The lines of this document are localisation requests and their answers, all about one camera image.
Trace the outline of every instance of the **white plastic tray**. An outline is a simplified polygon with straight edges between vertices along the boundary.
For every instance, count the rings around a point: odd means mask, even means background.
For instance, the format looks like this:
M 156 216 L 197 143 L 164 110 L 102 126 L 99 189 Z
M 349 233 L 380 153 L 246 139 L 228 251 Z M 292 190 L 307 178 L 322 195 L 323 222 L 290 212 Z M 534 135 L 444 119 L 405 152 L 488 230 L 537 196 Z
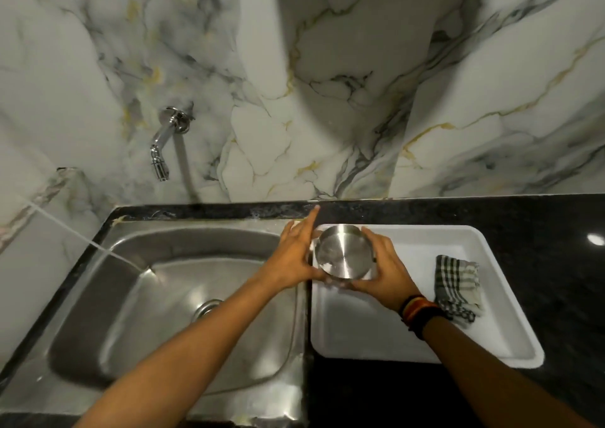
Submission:
M 544 350 L 488 242 L 477 229 L 470 226 L 367 227 L 393 241 L 412 279 L 430 300 L 435 298 L 438 255 L 477 262 L 485 313 L 461 330 L 512 368 L 542 365 Z M 397 314 L 369 295 L 314 282 L 311 304 L 311 343 L 322 356 L 439 363 L 435 353 L 407 330 Z

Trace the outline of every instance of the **drain strainer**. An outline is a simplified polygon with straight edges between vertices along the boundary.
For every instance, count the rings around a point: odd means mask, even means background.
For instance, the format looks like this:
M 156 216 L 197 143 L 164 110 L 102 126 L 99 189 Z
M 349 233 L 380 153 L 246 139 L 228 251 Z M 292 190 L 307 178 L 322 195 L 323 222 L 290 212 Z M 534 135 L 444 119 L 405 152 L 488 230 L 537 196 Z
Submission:
M 220 299 L 210 299 L 208 302 L 204 302 L 195 310 L 193 318 L 191 319 L 191 323 L 196 322 L 201 317 L 210 312 L 212 309 L 218 307 L 221 302 L 223 301 L 221 301 Z

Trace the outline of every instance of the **running water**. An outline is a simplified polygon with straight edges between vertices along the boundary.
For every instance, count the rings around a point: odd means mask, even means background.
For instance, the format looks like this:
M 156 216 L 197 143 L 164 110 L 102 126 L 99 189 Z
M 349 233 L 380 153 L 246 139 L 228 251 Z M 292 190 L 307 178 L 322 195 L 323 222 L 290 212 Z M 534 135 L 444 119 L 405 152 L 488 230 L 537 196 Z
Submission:
M 103 248 L 101 247 L 101 245 L 99 245 L 98 243 L 93 242 L 92 240 L 87 239 L 86 237 L 84 237 L 81 233 L 79 233 L 76 230 L 73 230 L 71 227 L 67 226 L 63 221 L 61 221 L 58 218 L 55 218 L 52 214 L 50 214 L 48 211 L 46 210 L 42 210 L 40 207 L 38 207 L 35 203 L 24 199 L 23 197 L 21 198 L 23 201 L 25 201 L 31 208 L 33 208 L 35 211 L 37 211 L 38 213 L 41 213 L 42 215 L 46 216 L 46 218 L 49 218 L 49 220 L 57 223 L 59 226 L 63 227 L 63 229 L 65 229 L 66 231 L 71 232 L 72 234 L 74 234 L 75 236 L 79 237 L 80 239 L 82 239 L 83 241 L 87 242 L 88 244 L 96 247 L 97 249 L 100 249 L 103 253 L 105 253 L 107 256 L 113 256 L 121 261 L 124 261 L 125 263 L 131 265 L 132 267 L 134 267 L 137 271 L 139 272 L 145 272 L 145 269 L 141 269 L 140 267 L 138 267 L 136 264 L 134 264 L 133 262 L 129 261 L 128 259 L 126 259 L 125 257 L 120 256 L 119 254 L 113 253 L 112 251 L 110 251 L 107 248 Z

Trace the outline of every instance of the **kitchen towel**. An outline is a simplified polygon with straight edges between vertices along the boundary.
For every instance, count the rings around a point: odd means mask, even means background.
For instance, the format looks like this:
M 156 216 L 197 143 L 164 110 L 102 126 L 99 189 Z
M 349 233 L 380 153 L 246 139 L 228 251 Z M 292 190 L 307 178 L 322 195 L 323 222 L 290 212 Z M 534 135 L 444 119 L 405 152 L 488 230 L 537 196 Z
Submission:
M 440 254 L 435 266 L 435 302 L 450 320 L 470 325 L 483 314 L 479 264 Z

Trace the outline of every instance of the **faucet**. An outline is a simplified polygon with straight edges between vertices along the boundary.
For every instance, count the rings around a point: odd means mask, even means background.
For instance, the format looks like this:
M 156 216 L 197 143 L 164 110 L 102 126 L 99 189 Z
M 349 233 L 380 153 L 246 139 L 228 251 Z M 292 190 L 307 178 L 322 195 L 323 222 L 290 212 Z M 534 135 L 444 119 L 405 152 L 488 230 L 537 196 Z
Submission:
M 189 131 L 189 125 L 193 117 L 181 110 L 168 106 L 160 113 L 160 122 L 163 119 L 167 120 L 165 123 L 162 123 L 160 130 L 157 131 L 151 141 L 151 164 L 154 167 L 157 179 L 167 181 L 170 177 L 170 170 L 162 155 L 162 148 L 173 134 L 186 134 Z

